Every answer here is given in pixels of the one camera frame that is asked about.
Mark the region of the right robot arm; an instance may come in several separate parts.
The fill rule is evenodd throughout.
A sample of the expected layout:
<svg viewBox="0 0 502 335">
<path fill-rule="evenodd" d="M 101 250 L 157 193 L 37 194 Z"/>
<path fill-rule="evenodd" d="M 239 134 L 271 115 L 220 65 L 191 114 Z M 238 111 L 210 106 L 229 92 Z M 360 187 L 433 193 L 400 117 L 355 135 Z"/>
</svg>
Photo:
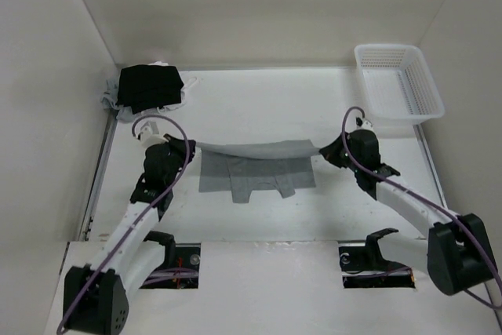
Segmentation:
<svg viewBox="0 0 502 335">
<path fill-rule="evenodd" d="M 375 201 L 393 209 L 413 225 L 421 239 L 402 237 L 385 228 L 367 236 L 363 256 L 375 269 L 389 262 L 427 274 L 446 296 L 489 280 L 501 281 L 493 251 L 480 217 L 459 215 L 415 192 L 401 173 L 383 163 L 377 135 L 371 129 L 342 132 L 320 155 L 331 165 L 349 169 L 356 184 Z"/>
</svg>

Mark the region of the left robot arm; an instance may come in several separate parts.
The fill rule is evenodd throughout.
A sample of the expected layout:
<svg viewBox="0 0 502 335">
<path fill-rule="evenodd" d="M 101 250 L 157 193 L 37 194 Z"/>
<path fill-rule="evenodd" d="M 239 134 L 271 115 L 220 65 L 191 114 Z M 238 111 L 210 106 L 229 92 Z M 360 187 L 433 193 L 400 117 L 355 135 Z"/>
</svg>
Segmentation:
<svg viewBox="0 0 502 335">
<path fill-rule="evenodd" d="M 195 146 L 194 140 L 171 138 L 146 149 L 144 171 L 122 220 L 92 260 L 65 275 L 58 334 L 121 333 L 133 294 L 155 269 L 173 267 L 176 241 L 155 227 L 173 200 L 173 186 L 195 156 Z"/>
</svg>

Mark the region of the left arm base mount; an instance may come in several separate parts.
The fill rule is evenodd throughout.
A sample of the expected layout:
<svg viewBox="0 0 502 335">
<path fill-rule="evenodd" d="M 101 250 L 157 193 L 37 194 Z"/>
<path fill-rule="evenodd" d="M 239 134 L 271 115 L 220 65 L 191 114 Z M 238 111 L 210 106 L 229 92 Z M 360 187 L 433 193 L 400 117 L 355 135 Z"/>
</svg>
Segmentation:
<svg viewBox="0 0 502 335">
<path fill-rule="evenodd" d="M 156 242 L 164 251 L 163 262 L 147 277 L 141 289 L 197 289 L 201 243 L 177 243 L 173 235 L 151 231 L 145 241 Z"/>
</svg>

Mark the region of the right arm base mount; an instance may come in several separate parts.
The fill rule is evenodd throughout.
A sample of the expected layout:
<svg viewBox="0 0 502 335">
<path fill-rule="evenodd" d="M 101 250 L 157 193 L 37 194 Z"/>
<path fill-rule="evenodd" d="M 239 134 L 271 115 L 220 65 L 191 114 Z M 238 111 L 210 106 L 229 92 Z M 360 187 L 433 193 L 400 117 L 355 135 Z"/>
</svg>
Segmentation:
<svg viewBox="0 0 502 335">
<path fill-rule="evenodd" d="M 385 228 L 366 236 L 364 242 L 342 242 L 338 246 L 342 284 L 345 289 L 414 289 L 413 270 L 396 261 L 387 260 L 379 241 L 398 233 Z"/>
</svg>

